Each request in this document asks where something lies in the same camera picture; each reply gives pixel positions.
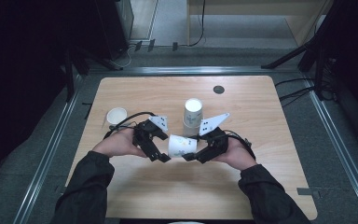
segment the wire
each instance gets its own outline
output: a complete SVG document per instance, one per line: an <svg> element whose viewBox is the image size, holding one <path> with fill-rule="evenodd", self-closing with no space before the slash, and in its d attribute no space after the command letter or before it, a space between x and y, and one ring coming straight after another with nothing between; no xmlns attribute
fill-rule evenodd
<svg viewBox="0 0 358 224"><path fill-rule="evenodd" d="M287 94L287 95L284 95L284 96L281 96L279 98L280 101L284 101L286 99L289 99L289 98L292 98L292 97L297 97L299 94L303 93L304 91L305 92L310 92L310 91L313 91L315 88L314 87L307 87L307 88L304 88L304 89L301 89L299 91L295 91L295 92L292 92L290 94Z"/></svg>
<svg viewBox="0 0 358 224"><path fill-rule="evenodd" d="M202 23L201 23L202 31L201 31L200 39L199 39L196 43L191 44L191 45L188 45L188 47L194 47L194 46L198 45L199 42L200 42L200 41L202 40L202 38L203 38L203 35L204 35L205 1L206 1L206 0L203 0L203 4L202 4Z"/></svg>
<svg viewBox="0 0 358 224"><path fill-rule="evenodd" d="M111 125L112 129L115 128L115 127L118 127L116 128L117 131L120 131L120 128L130 128L130 129L135 129L135 126L138 125L135 121L129 123L129 124L123 124L123 125L120 125L120 126L117 126L117 125Z"/></svg>
<svg viewBox="0 0 358 224"><path fill-rule="evenodd" d="M282 107L286 107L287 105L290 105L292 102L298 100L299 98L301 98L302 96L304 96L305 94L309 93L310 91L305 91L304 93L300 94L297 96L297 98L295 98L294 100L290 101L289 103L287 103L286 105L283 105Z"/></svg>
<svg viewBox="0 0 358 224"><path fill-rule="evenodd" d="M229 134L227 135L228 137L231 137L231 138L235 138L237 139L238 141L241 142L241 144L245 147L246 151L249 152L249 154L253 157L253 159L255 159L255 154L254 152L252 151L252 143L248 141L248 139L243 139L242 137L240 137L239 134L237 133L234 133L233 131L231 130L224 130L224 132L229 132Z"/></svg>
<svg viewBox="0 0 358 224"><path fill-rule="evenodd" d="M199 4L197 4L197 10L200 11L200 5L199 5ZM197 19L199 19L199 25L202 27L202 30L203 30L204 27L203 27L203 24L202 24L201 19L200 19L200 14L197 15ZM203 45L205 45L205 43L206 43L206 37L204 36L203 38L204 38L204 43L203 43Z"/></svg>
<svg viewBox="0 0 358 224"><path fill-rule="evenodd" d="M131 56L130 56L129 51L130 51L130 49L132 49L132 48L134 48L134 47L135 47L135 46L131 46L131 47L129 47L129 48L126 50L127 56L129 57L129 61L128 61L126 64L120 65L120 64L118 64L118 63L113 62L112 60L110 60L109 62L112 63L112 64L114 64L114 65L117 66L117 67L122 67L122 68L125 68L125 67L129 66L129 65L131 64L131 62L132 62L132 58L131 58Z"/></svg>
<svg viewBox="0 0 358 224"><path fill-rule="evenodd" d="M117 131L120 127L125 126L123 125L125 122L127 122L130 119L133 119L135 117L141 116L141 115L150 115L150 116L156 116L155 114L153 114L152 112L140 112L140 113L136 113L134 115L131 115L129 117L127 117L126 119L123 119L119 124L115 125L115 126L110 126L109 129L110 131L106 133L106 135L103 137L103 139L109 137L114 131Z"/></svg>
<svg viewBox="0 0 358 224"><path fill-rule="evenodd" d="M275 87L279 86L279 85L282 85L283 83L287 83L287 82L293 82L293 81L299 81L299 80L315 80L314 78L295 78L295 79L289 79L289 80L285 80L285 81L282 81L282 82L278 82L277 84L275 84Z"/></svg>

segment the aluminum rail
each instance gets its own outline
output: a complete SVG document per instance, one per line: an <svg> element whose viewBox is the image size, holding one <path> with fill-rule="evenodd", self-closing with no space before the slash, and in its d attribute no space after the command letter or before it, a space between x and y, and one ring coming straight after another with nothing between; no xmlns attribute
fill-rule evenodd
<svg viewBox="0 0 358 224"><path fill-rule="evenodd" d="M299 73L295 65L286 65L274 70L260 66L188 66L188 67L133 67L110 72L101 66L91 68L92 73L111 73L115 76L240 76L246 74Z"/></svg>
<svg viewBox="0 0 358 224"><path fill-rule="evenodd" d="M57 146L62 138L62 133L66 127L70 115L72 114L72 110L74 109L78 96L78 90L80 89L82 84L83 78L81 76L77 76L75 81L75 85L77 88L74 92L72 99L66 103L62 111L57 126L55 127L54 132L48 142L45 154L43 155L42 160L39 163L39 166L34 174L33 180L31 181L30 185L28 186L28 189L26 190L20 209L18 210L17 215L13 221L13 223L15 224L26 223L28 221L29 216L31 215L31 211L34 207L36 198L42 188L42 185L48 173L48 169L54 158Z"/></svg>
<svg viewBox="0 0 358 224"><path fill-rule="evenodd" d="M308 74L303 74L305 78L310 78ZM311 81L305 81L306 87L313 86ZM358 197L358 168L351 157L351 153L346 148L342 138L334 124L332 118L330 117L327 108L325 107L324 102L321 102L314 91L310 92L310 98L318 111L319 116L321 117L322 123L324 124L327 133L330 136L330 139L333 143L334 149L342 163L342 166L347 173L349 180L351 181L352 187Z"/></svg>

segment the person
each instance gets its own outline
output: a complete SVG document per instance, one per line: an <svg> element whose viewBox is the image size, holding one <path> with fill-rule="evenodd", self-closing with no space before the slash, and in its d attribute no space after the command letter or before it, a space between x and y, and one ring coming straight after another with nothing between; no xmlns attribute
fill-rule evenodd
<svg viewBox="0 0 358 224"><path fill-rule="evenodd" d="M132 144L133 129L123 129L97 144L77 164L65 193L56 203L50 223L104 223L107 186L115 172L109 158L135 155L146 158ZM241 171L238 182L249 198L255 223L310 223L282 185L245 150L228 138L227 152L213 161L225 162Z"/></svg>

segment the white cup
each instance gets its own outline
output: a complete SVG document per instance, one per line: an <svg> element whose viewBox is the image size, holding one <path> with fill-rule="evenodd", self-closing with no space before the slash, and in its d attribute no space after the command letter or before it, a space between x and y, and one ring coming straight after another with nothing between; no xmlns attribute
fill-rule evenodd
<svg viewBox="0 0 358 224"><path fill-rule="evenodd" d="M196 98L188 99L185 103L183 121L189 128L197 128L202 121L202 101Z"/></svg>
<svg viewBox="0 0 358 224"><path fill-rule="evenodd" d="M188 127L185 124L185 121L183 121L183 136L184 137L191 137L191 136L195 136L200 132L200 126L199 127L195 127L195 128L191 128Z"/></svg>
<svg viewBox="0 0 358 224"><path fill-rule="evenodd" d="M182 157L187 153L195 153L197 150L197 140L171 134L168 144L168 155L172 158Z"/></svg>
<svg viewBox="0 0 358 224"><path fill-rule="evenodd" d="M111 109L106 115L106 120L112 125L117 125L126 118L127 110L121 107Z"/></svg>

